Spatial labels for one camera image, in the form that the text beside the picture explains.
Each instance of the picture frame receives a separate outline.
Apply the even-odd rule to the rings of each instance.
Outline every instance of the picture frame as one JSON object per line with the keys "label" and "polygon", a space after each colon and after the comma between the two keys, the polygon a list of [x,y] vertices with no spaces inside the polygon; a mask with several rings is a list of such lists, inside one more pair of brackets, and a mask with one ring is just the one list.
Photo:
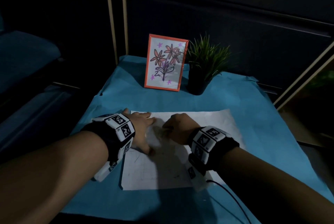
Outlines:
{"label": "picture frame", "polygon": [[189,40],[149,34],[145,88],[180,91]]}

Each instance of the red flower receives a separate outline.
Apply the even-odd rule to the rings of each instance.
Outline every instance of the red flower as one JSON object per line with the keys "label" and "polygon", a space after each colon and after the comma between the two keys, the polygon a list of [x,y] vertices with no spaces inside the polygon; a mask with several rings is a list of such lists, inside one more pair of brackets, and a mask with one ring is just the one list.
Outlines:
{"label": "red flower", "polygon": [[168,59],[170,59],[170,57],[173,56],[173,54],[176,53],[176,50],[179,50],[178,48],[174,48],[173,49],[173,44],[170,45],[170,47],[168,45],[166,45],[167,50],[164,51],[164,53],[168,53]]}
{"label": "red flower", "polygon": [[159,64],[159,66],[162,66],[162,62],[165,61],[166,59],[163,58],[163,57],[165,57],[165,55],[161,56],[161,54],[162,54],[162,50],[158,54],[157,50],[154,49],[154,55],[155,55],[155,57],[153,57],[153,59],[151,59],[150,61],[156,60],[155,61],[155,65]]}
{"label": "red flower", "polygon": [[180,50],[180,49],[177,49],[177,50],[176,50],[175,54],[173,55],[173,58],[172,58],[171,61],[170,61],[170,65],[171,65],[171,64],[174,64],[174,66],[175,66],[176,61],[177,61],[178,63],[180,63],[178,56],[181,54],[181,52],[179,52],[179,50]]}

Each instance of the wire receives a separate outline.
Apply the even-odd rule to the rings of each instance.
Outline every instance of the wire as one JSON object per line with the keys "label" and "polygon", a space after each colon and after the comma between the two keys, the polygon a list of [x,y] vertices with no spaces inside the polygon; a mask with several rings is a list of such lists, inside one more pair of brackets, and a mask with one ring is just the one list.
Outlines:
{"label": "wire", "polygon": [[232,193],[228,191],[228,189],[226,189],[223,185],[221,185],[220,183],[218,183],[218,182],[216,182],[216,181],[214,181],[214,180],[207,180],[206,182],[207,182],[207,183],[215,183],[215,184],[219,185],[221,188],[223,188],[225,191],[227,191],[228,194],[231,195],[231,197],[236,201],[236,203],[238,204],[238,206],[239,206],[240,209],[242,210],[242,212],[243,212],[244,215],[246,216],[246,218],[247,218],[249,224],[252,224],[251,221],[249,220],[247,214],[245,213],[245,211],[242,209],[241,205],[239,204],[239,202],[238,202],[238,201],[236,200],[236,198],[232,195]]}

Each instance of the black pot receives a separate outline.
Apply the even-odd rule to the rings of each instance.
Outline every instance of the black pot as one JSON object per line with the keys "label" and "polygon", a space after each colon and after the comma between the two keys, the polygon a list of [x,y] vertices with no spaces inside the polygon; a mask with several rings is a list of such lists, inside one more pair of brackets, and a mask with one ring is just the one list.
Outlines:
{"label": "black pot", "polygon": [[187,85],[187,90],[190,94],[199,96],[202,95],[210,81],[204,81],[204,76],[202,70],[198,67],[190,65],[189,69],[189,80]]}

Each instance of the person's left hand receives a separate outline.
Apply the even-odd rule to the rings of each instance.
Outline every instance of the person's left hand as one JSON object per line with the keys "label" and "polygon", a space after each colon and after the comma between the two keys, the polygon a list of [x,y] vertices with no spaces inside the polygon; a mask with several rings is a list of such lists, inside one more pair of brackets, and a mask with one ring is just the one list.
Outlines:
{"label": "person's left hand", "polygon": [[149,125],[152,125],[156,118],[149,118],[151,116],[150,112],[139,113],[134,112],[129,114],[129,110],[126,108],[123,110],[122,113],[132,122],[133,126],[135,127],[136,135],[133,139],[132,144],[135,144],[139,147],[145,154],[152,155],[154,154],[154,150],[148,146],[145,140],[145,132]]}

